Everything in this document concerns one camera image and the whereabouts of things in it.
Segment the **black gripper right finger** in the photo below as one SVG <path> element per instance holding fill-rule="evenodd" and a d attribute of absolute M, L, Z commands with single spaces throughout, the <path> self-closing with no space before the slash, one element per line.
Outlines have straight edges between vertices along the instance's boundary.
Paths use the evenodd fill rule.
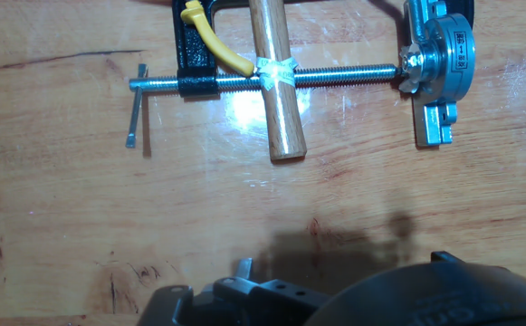
<path fill-rule="evenodd" d="M 251 280 L 253 259 L 241 259 L 234 274 L 212 283 L 212 294 L 239 312 L 239 325 L 304 325 L 330 296 L 294 283 Z"/>

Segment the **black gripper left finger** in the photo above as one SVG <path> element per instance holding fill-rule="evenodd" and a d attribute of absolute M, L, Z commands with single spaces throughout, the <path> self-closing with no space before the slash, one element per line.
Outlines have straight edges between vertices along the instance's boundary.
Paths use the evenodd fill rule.
<path fill-rule="evenodd" d="M 154 291 L 137 326 L 184 325 L 192 311 L 194 291 L 189 285 L 172 285 Z"/>

